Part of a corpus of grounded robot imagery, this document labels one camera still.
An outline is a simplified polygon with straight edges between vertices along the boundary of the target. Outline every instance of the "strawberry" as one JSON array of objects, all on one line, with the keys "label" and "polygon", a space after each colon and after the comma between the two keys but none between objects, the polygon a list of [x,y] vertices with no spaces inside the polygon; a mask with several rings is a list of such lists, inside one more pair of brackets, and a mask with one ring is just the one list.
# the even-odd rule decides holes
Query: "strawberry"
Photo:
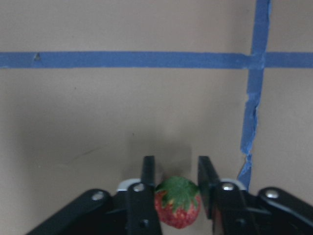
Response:
[{"label": "strawberry", "polygon": [[155,208],[159,219],[172,227],[191,225],[200,211],[198,186],[178,176],[163,181],[156,188]]}]

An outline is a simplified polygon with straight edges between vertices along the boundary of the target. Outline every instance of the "strawberry calyx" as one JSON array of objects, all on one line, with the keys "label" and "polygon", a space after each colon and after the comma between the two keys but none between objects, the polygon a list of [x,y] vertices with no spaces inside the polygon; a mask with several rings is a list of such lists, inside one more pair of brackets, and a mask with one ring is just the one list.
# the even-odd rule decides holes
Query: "strawberry calyx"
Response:
[{"label": "strawberry calyx", "polygon": [[162,191],[164,192],[162,207],[172,205],[172,213],[175,213],[178,208],[188,211],[191,203],[195,209],[199,206],[196,200],[196,196],[199,194],[198,186],[186,178],[173,176],[163,181],[157,186],[156,193]]}]

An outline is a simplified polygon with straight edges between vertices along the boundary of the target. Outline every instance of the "silver screw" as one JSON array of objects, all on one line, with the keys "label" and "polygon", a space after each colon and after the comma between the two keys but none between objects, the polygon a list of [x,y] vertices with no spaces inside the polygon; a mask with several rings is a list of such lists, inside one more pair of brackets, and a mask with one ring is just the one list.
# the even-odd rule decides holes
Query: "silver screw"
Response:
[{"label": "silver screw", "polygon": [[265,192],[266,197],[268,198],[278,198],[279,194],[276,190],[269,189]]},{"label": "silver screw", "polygon": [[232,190],[234,190],[234,185],[232,183],[224,183],[222,185],[222,188],[225,191],[232,191]]},{"label": "silver screw", "polygon": [[135,187],[134,187],[134,191],[135,192],[141,192],[145,189],[145,186],[143,184],[137,184]]},{"label": "silver screw", "polygon": [[101,200],[102,198],[104,198],[104,193],[102,191],[98,191],[96,192],[92,197],[91,199],[93,201],[98,201],[98,200]]}]

